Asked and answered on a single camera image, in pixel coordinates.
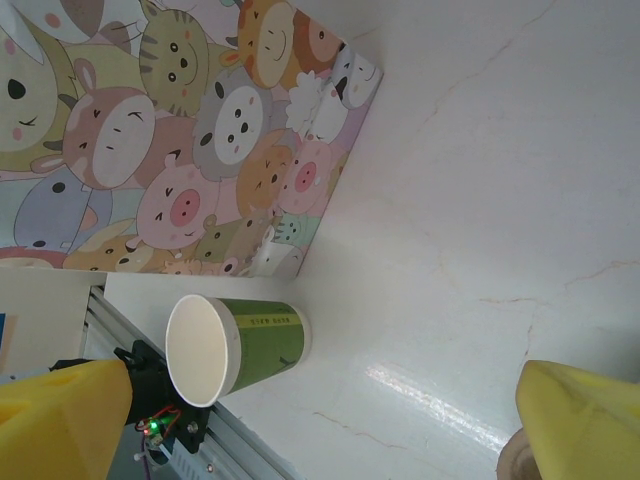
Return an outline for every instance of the black mount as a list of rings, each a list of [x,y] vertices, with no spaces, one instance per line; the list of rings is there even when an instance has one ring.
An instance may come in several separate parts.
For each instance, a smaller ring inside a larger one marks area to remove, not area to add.
[[[194,407],[182,399],[171,382],[166,361],[144,341],[133,342],[131,352],[116,348],[114,353],[127,366],[133,389],[126,425],[138,423],[173,405],[182,415],[169,436],[180,441],[190,453],[197,453],[207,433],[210,410]],[[188,429],[188,425],[197,425],[197,428]]]

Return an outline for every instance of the paper cup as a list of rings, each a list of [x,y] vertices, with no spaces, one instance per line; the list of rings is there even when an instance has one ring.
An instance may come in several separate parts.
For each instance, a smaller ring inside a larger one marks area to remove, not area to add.
[[[165,339],[174,387],[202,408],[293,368],[310,346],[309,323],[295,307],[200,295],[176,304]]]

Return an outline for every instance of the marble floor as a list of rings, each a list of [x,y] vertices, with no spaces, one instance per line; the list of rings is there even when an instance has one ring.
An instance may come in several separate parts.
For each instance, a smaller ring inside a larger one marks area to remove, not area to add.
[[[640,377],[640,2],[304,0],[386,76],[297,280],[109,274],[304,309],[304,365],[223,403],[310,480],[495,478],[527,359]]]

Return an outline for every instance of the marble vein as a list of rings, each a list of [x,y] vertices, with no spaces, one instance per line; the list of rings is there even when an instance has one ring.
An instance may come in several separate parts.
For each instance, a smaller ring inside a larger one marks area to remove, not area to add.
[[[408,450],[407,447],[403,447],[401,445],[394,445],[392,443],[385,443],[382,440],[377,439],[376,437],[374,437],[373,435],[371,435],[370,433],[367,432],[358,432],[357,430],[354,430],[352,427],[350,427],[349,425],[345,425],[344,423],[339,422],[338,420],[335,420],[327,415],[325,415],[322,412],[313,412],[313,415],[317,415],[319,417],[324,418],[325,420],[331,422],[331,423],[335,423],[336,425],[342,427],[343,429],[347,430],[348,432],[352,433],[353,435],[355,435],[356,437],[367,437],[370,440],[373,440],[374,442],[382,445],[383,447],[386,448],[396,448],[399,450]]]
[[[455,92],[455,90],[464,82],[467,82],[468,80],[471,80],[473,78],[479,77],[480,75],[482,75],[498,58],[500,58],[502,56],[502,54],[504,54],[505,51],[507,51],[509,49],[509,47],[511,45],[513,45],[513,42],[515,42],[518,37],[522,34],[522,32],[529,27],[530,25],[534,24],[535,22],[537,22],[538,20],[540,20],[542,17],[544,17],[547,13],[549,13],[549,11],[555,6],[555,4],[557,3],[558,0],[553,0],[543,11],[542,13],[540,13],[538,16],[536,16],[535,18],[529,20],[527,23],[525,23],[522,27],[520,27],[520,29],[518,30],[518,32],[511,37],[510,39],[508,39],[504,45],[502,45],[502,47],[500,47],[498,49],[497,52],[495,52],[493,55],[491,55],[491,57],[489,57],[489,59],[485,62],[485,64],[482,66],[482,68],[480,70],[478,70],[475,73],[472,73],[470,75],[467,75],[464,78],[461,78],[460,80],[458,80],[457,82],[455,82],[453,85],[451,85],[446,92],[444,92],[444,94],[442,94],[435,103],[435,108],[433,109],[433,111],[429,114],[429,116],[427,118],[425,118],[424,122],[422,123],[422,126],[418,129],[418,131],[416,133],[420,133],[424,130],[424,128],[427,126],[427,124],[431,121],[431,119],[433,117],[435,117],[438,112],[440,111],[440,107],[442,107],[442,105],[449,99],[449,97],[451,97],[451,95]]]
[[[353,37],[353,38],[351,39],[351,41],[352,41],[352,42],[354,42],[354,41],[359,40],[359,39],[361,39],[361,38],[364,38],[364,37],[366,37],[366,36],[368,36],[368,35],[372,35],[373,33],[375,33],[375,32],[377,32],[378,30],[380,30],[380,29],[382,28],[382,26],[383,26],[383,25],[384,25],[384,22],[383,22],[383,23],[381,23],[380,25],[376,26],[376,27],[370,28],[370,29],[369,29],[369,30],[367,30],[366,32],[359,33],[358,35],[356,35],[355,37]]]
[[[567,283],[564,284],[564,288],[565,290],[569,290],[569,287],[571,287],[572,285],[575,285],[576,283],[586,282],[587,280],[593,280],[594,278],[599,277],[600,275],[604,275],[605,273],[608,273],[611,270],[616,270],[618,268],[623,268],[623,267],[637,267],[637,266],[640,266],[640,260],[630,260],[628,262],[620,262],[618,260],[614,260],[609,265],[607,265],[604,268],[601,268],[595,273],[592,273],[590,275],[584,275],[581,277],[576,277],[573,280],[569,280]]]
[[[529,325],[529,329],[527,330],[527,349],[524,351],[524,355],[522,355],[522,362],[520,362],[520,366],[518,367],[519,371],[522,371],[522,367],[529,359],[529,350],[531,350],[531,342],[533,341],[533,324],[535,323],[535,313],[534,318],[531,320],[531,325]]]
[[[533,297],[518,297],[518,298],[507,298],[507,299],[485,297],[485,298],[479,298],[478,302],[491,303],[493,305],[509,305],[513,303],[532,302],[532,303],[535,303],[536,305],[549,306],[547,302],[544,302],[542,300],[539,300]]]

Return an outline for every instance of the cartoon bear face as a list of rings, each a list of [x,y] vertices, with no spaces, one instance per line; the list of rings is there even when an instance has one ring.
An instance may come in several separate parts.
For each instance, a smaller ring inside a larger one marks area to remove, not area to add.
[[[231,240],[240,228],[242,220],[216,225],[215,215],[209,215],[204,222],[206,233],[196,247],[194,258],[203,262],[220,263],[231,245]]]

